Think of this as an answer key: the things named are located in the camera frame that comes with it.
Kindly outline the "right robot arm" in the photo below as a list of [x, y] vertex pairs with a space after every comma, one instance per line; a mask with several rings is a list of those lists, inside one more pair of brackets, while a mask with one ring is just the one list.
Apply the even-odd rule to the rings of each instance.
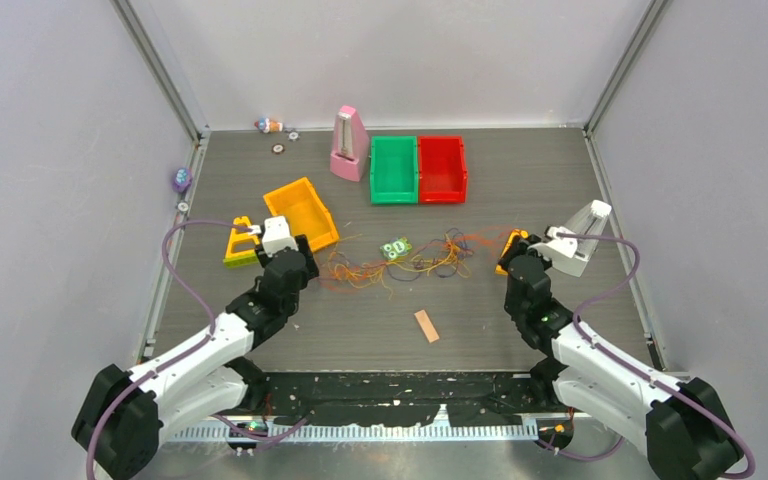
[[512, 236], [499, 260], [507, 273], [504, 309], [525, 342], [545, 354], [530, 371], [531, 397], [590, 415], [632, 443], [660, 479], [745, 479], [757, 462], [716, 392], [700, 378], [681, 381], [598, 335], [551, 292], [551, 267], [573, 256], [581, 235], [550, 242]]

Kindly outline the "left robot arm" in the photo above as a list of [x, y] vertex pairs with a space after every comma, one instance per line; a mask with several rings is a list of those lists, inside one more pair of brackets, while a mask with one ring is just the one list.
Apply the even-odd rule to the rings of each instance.
[[246, 356], [286, 326], [319, 270], [303, 234], [264, 234], [256, 252], [262, 274], [205, 329], [147, 363], [96, 374], [71, 429], [89, 473], [131, 479], [202, 418], [265, 405], [265, 375]]

